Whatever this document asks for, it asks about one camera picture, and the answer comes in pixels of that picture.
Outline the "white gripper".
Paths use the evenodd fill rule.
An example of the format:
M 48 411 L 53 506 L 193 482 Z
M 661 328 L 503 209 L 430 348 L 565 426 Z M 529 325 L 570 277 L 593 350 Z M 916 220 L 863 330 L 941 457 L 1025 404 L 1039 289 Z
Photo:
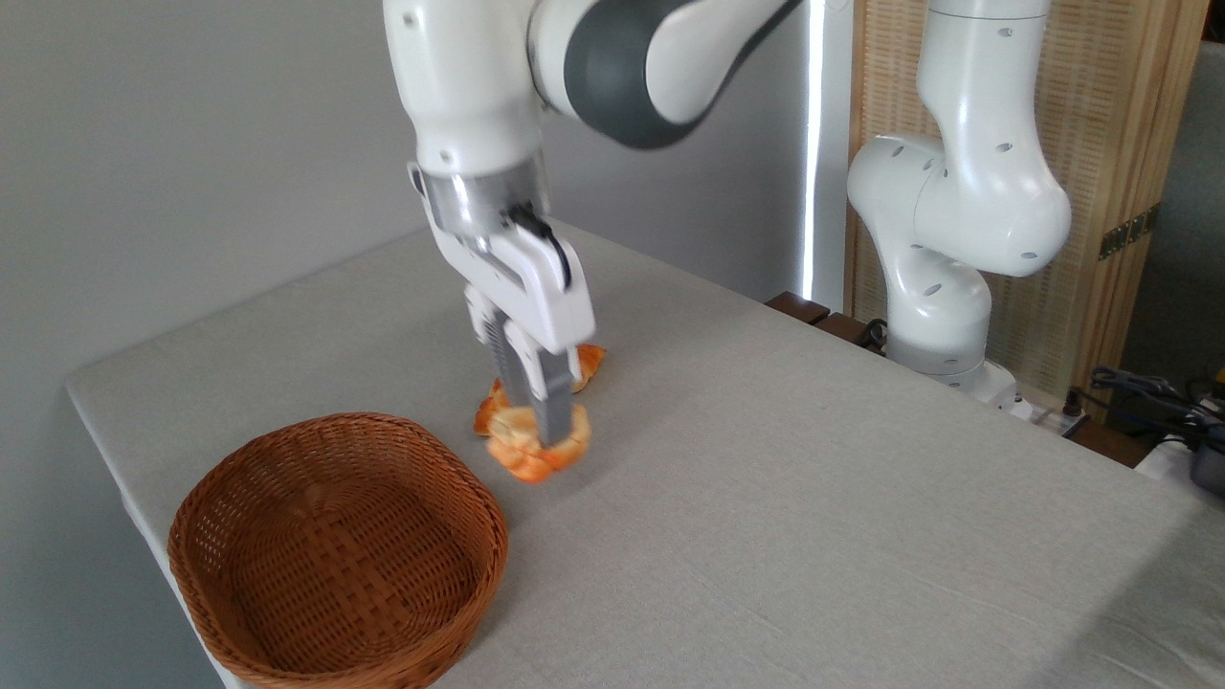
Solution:
M 508 405 L 533 411 L 540 445 L 572 432 L 573 349 L 595 332 L 586 271 L 575 249 L 541 215 L 511 212 L 481 238 L 432 235 L 466 282 L 474 332 L 490 349 Z

